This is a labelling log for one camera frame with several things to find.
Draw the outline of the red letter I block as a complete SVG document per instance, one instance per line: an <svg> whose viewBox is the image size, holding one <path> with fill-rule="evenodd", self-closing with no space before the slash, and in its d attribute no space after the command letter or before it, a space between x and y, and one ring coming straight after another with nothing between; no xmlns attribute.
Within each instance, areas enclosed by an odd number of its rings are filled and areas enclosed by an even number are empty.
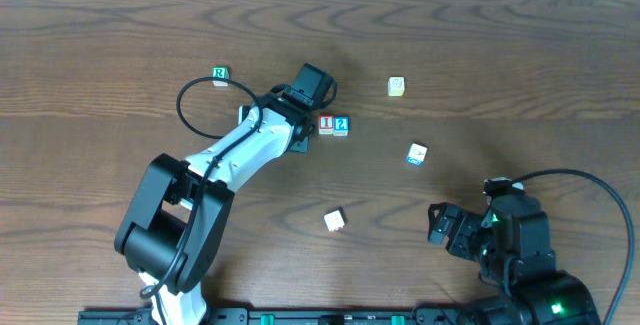
<svg viewBox="0 0 640 325"><path fill-rule="evenodd" d="M320 135L332 135L334 133L334 117L322 115L318 117L318 133Z"/></svg>

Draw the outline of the blue number 2 block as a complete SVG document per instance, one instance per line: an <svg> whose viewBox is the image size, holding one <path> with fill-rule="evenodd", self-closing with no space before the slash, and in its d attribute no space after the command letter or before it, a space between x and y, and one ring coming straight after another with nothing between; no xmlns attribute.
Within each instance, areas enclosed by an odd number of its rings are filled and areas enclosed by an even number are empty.
<svg viewBox="0 0 640 325"><path fill-rule="evenodd" d="M334 118L334 128L333 135L334 136L347 136L350 130L350 121L348 117L339 117L336 116Z"/></svg>

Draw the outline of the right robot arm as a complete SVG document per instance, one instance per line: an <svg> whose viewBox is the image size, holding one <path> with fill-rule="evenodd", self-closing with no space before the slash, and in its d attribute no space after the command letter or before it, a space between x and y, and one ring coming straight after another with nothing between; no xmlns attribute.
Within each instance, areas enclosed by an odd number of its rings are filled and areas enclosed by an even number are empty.
<svg viewBox="0 0 640 325"><path fill-rule="evenodd" d="M490 201L481 216L450 203L428 209L428 240L480 265L479 276L497 295L469 303L458 324L586 325L601 322L592 296L576 277L559 270L541 204L523 194Z"/></svg>

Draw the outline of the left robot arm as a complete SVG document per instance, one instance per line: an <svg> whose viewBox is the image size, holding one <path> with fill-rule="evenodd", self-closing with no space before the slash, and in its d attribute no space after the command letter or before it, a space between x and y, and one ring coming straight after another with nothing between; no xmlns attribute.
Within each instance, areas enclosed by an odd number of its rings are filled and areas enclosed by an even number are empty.
<svg viewBox="0 0 640 325"><path fill-rule="evenodd" d="M157 324L201 324L209 309L201 281L218 252L236 192L261 167L303 152L312 114L336 98L338 84L306 63L292 84L278 84L239 109L238 125L207 149L147 167L116 232L114 248L145 285Z"/></svg>

